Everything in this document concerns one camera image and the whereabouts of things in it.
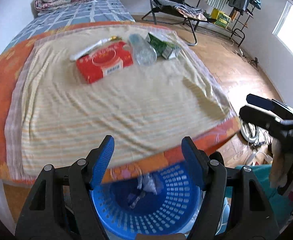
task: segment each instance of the clear plastic bottle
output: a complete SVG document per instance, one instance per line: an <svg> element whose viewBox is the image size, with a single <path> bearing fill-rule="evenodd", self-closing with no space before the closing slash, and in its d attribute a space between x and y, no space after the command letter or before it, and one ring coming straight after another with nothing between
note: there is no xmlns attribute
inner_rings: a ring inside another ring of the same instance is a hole
<svg viewBox="0 0 293 240"><path fill-rule="evenodd" d="M128 40L133 58L139 65L149 66L157 61L157 52L141 35L131 34Z"/></svg>

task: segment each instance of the blue plastic basket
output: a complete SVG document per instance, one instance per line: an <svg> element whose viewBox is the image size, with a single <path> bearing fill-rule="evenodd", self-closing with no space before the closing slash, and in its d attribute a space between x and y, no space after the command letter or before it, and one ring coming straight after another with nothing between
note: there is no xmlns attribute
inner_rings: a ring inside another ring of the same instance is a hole
<svg viewBox="0 0 293 240"><path fill-rule="evenodd" d="M134 209L128 206L127 197L137 187L137 179L99 185L90 192L105 229L123 239L135 239L137 233L169 235L181 231L197 210L200 189L184 163L155 174L164 189L159 195L147 193Z"/></svg>

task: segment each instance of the barcode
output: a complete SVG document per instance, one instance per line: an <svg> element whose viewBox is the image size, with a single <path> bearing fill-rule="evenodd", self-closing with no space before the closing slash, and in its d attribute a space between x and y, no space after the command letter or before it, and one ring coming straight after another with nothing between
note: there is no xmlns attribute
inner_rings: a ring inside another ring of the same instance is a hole
<svg viewBox="0 0 293 240"><path fill-rule="evenodd" d="M118 70L118 69L120 69L120 65L116 65L113 68L108 69L106 71L106 74L109 74L109 73L113 72L114 70Z"/></svg>

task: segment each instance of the red box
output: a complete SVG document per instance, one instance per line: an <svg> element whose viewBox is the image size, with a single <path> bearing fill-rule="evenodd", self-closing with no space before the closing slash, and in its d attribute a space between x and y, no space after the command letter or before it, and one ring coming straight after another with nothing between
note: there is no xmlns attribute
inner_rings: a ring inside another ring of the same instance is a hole
<svg viewBox="0 0 293 240"><path fill-rule="evenodd" d="M132 64L130 47L124 41L97 49L76 61L78 70L89 84Z"/></svg>

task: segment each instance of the teal fabric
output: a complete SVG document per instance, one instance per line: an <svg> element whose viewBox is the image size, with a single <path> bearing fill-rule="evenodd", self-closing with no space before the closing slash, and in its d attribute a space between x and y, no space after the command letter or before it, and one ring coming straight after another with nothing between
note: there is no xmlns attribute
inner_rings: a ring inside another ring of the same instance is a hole
<svg viewBox="0 0 293 240"><path fill-rule="evenodd" d="M242 167L243 165L236 166L236 169L240 170ZM279 228L282 228L293 210L293 203L287 197L279 195L277 193L277 189L270 188L269 174L271 164L251 166L251 168L267 195L274 215L276 216ZM226 197L232 197L232 187L227 187Z"/></svg>

